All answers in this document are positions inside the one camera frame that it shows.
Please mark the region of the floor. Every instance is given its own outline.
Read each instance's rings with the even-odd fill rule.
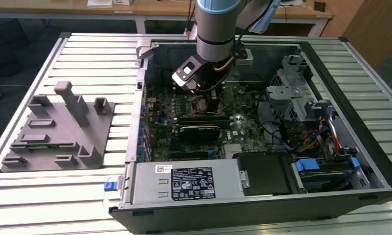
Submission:
[[[20,24],[31,43],[16,50],[23,70],[11,77],[0,77],[0,136],[28,90],[24,86],[1,85],[32,83],[60,32],[136,33],[134,21],[20,20]],[[184,22],[147,22],[148,33],[183,33],[183,28]],[[392,54],[378,72],[392,88]]]

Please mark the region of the red wire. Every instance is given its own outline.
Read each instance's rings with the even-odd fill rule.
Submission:
[[[308,131],[308,132],[306,133],[306,137],[304,137],[304,142],[303,142],[303,144],[307,143],[307,137],[308,137],[308,134],[310,134],[310,133],[314,133],[314,132],[318,132],[318,130],[312,130],[312,131]]]

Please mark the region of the warning label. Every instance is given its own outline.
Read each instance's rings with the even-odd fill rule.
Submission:
[[[175,201],[215,198],[212,168],[171,169],[171,188]]]

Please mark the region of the blue tab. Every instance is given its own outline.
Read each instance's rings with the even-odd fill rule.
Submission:
[[[354,164],[355,168],[360,167],[360,163],[359,163],[358,158],[351,158],[351,161],[352,161],[352,164]]]
[[[295,163],[295,166],[296,166],[298,171],[303,171],[304,170],[300,161],[298,161]]]
[[[316,162],[316,159],[308,158],[308,159],[300,159],[295,163],[298,171],[304,171],[304,170],[319,170],[320,166],[319,163]]]
[[[106,182],[104,191],[106,192],[118,191],[118,182]]]

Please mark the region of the aluminum extrusion table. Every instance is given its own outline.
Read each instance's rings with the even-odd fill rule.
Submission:
[[[74,84],[86,101],[106,96],[116,103],[104,155],[104,168],[95,170],[0,173],[0,235],[130,234],[108,214],[119,202],[119,191],[103,191],[111,177],[124,173],[126,149],[135,84],[144,70],[136,65],[143,40],[183,40],[183,35],[63,34],[0,138],[0,165],[31,112],[35,94],[60,101],[52,85]],[[244,40],[311,43],[335,81],[392,161],[392,91],[348,42],[338,38],[247,36]],[[318,90],[326,98],[323,88]],[[300,221],[183,232],[180,234],[392,234],[392,201],[367,206],[322,221]]]

